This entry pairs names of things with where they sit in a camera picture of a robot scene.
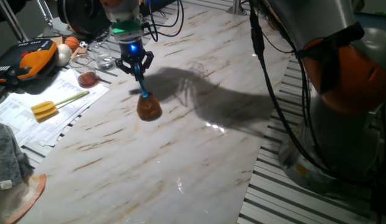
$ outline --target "white marble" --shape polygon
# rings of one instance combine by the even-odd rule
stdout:
[[[273,107],[248,16],[188,8],[177,37],[145,49],[162,116],[141,121],[120,75],[35,170],[47,185],[19,223],[236,223]],[[265,57],[277,91],[290,55],[266,43]]]

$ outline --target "orange ball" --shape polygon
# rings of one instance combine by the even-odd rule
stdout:
[[[75,37],[67,37],[64,44],[69,46],[72,51],[75,51],[80,46],[80,42]]]

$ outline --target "clear plastic cup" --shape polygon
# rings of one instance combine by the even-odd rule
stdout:
[[[96,63],[100,70],[109,70],[114,67],[114,60],[111,57],[110,46],[106,43],[94,43],[90,50],[93,52]]]
[[[82,54],[71,58],[68,63],[73,68],[80,87],[90,88],[99,82],[92,62],[93,59],[89,55]]]

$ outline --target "yellow brush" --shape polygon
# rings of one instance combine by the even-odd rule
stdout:
[[[67,98],[63,101],[60,101],[56,104],[54,104],[54,102],[52,102],[52,101],[46,101],[46,102],[38,104],[37,106],[31,107],[31,109],[32,109],[32,112],[33,112],[33,114],[38,122],[45,121],[46,119],[51,118],[59,113],[59,112],[57,112],[56,106],[61,105],[62,103],[65,103],[68,101],[79,99],[87,94],[89,94],[88,90],[83,91],[81,93],[77,93],[76,95],[74,95],[70,98]]]

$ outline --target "gray fabric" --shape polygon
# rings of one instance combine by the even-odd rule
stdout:
[[[0,182],[11,180],[14,187],[27,177],[27,172],[26,157],[20,151],[12,129],[0,124]]]

